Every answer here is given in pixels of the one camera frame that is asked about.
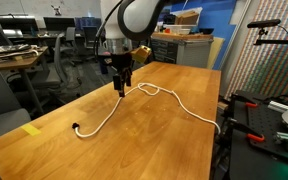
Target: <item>yellow tape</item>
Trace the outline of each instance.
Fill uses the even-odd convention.
[[[35,136],[41,133],[40,130],[38,130],[36,127],[32,126],[31,124],[25,124],[21,126],[21,128],[29,133],[31,136]]]

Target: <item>wall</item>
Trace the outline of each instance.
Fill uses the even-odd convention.
[[[220,88],[220,95],[222,96],[224,96],[225,93],[227,92],[240,53],[244,47],[244,43],[248,36],[249,29],[247,28],[247,24],[253,21],[254,16],[256,15],[257,9],[259,7],[259,4],[260,0],[250,1],[244,19],[241,19],[240,27],[238,28],[236,36],[232,42],[230,52],[228,53],[227,57],[223,60],[224,64],[221,68],[222,79]]]
[[[236,0],[235,8],[231,17],[230,24],[238,24],[243,14],[245,4],[248,0]]]
[[[189,0],[185,7],[185,9],[202,7],[203,11],[198,26],[200,28],[214,28],[212,34],[225,39],[213,69],[220,68],[222,58],[235,30],[235,25],[230,24],[235,4],[236,0]],[[184,3],[173,5],[172,11],[182,10],[183,5]]]
[[[55,16],[51,5],[61,6],[62,17],[101,17],[100,0],[0,0],[0,14],[26,13],[45,28],[43,17]]]
[[[254,20],[281,19],[288,30],[288,0],[262,0]],[[267,28],[263,39],[288,39],[283,29]],[[238,58],[226,97],[237,89],[267,96],[288,94],[288,45],[254,46],[258,29],[250,29]]]

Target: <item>cable end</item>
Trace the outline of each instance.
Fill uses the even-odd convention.
[[[80,125],[77,124],[77,123],[73,123],[72,128],[75,129],[75,128],[77,128],[77,127],[80,127]]]

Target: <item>cabinet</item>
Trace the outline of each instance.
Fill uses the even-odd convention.
[[[194,67],[207,67],[213,39],[162,39],[152,37],[155,60]]]

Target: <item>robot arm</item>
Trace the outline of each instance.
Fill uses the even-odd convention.
[[[171,0],[102,0],[102,16],[111,15],[106,23],[106,44],[111,53],[111,65],[117,69],[113,77],[114,89],[124,97],[124,85],[131,86],[132,56],[129,42],[141,41],[154,32],[163,7]],[[112,12],[118,4],[118,12]]]
[[[117,20],[122,33],[131,40],[142,41],[151,36],[158,17],[169,0],[124,0]]]

